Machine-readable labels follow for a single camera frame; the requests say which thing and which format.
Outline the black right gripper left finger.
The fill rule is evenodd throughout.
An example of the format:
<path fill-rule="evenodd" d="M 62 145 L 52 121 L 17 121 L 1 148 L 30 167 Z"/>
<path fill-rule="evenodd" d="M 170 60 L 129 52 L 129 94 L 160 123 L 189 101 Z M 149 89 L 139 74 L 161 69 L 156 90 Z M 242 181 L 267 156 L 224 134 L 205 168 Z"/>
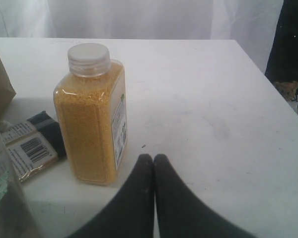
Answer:
<path fill-rule="evenodd" d="M 71 238 L 151 238 L 154 226 L 153 160 L 139 155 L 114 198 Z"/>

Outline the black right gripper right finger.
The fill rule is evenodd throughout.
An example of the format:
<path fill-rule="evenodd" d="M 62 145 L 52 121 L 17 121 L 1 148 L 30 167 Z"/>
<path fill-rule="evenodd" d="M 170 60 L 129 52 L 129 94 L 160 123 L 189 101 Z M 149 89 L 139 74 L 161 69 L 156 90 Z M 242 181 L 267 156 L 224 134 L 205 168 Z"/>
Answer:
<path fill-rule="evenodd" d="M 164 154 L 154 158 L 155 200 L 161 238 L 253 238 L 201 201 Z"/>

